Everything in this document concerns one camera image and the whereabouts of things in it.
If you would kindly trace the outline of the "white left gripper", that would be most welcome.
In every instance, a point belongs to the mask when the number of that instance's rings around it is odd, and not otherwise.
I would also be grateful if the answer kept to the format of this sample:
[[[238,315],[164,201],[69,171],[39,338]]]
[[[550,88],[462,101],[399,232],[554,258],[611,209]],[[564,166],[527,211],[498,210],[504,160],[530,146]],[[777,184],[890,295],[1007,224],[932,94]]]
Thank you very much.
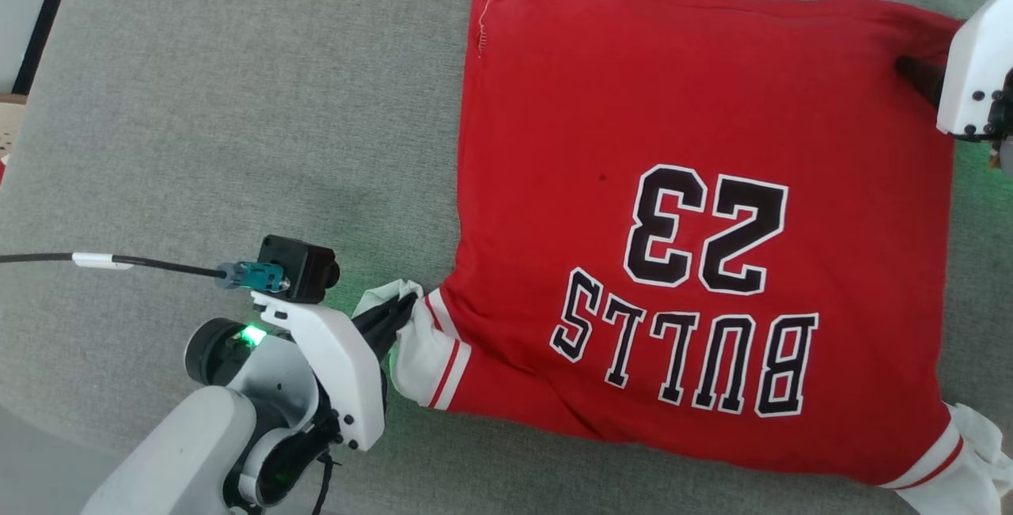
[[[357,443],[358,450],[370,450],[385,429],[379,362],[412,319],[419,295],[392,297],[352,320],[330,307],[297,305],[260,292],[251,298],[264,307],[264,321],[290,333],[340,420],[350,415],[350,424],[341,429],[345,441]]]

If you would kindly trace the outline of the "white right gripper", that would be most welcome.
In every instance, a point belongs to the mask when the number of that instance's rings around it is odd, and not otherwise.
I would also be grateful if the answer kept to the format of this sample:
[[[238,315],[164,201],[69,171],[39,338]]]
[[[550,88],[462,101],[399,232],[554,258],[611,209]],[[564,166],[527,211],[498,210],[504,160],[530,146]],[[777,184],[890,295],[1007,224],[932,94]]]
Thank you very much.
[[[988,0],[953,36],[947,65],[901,56],[894,63],[928,103],[937,128],[966,142],[1011,135],[1012,0]]]

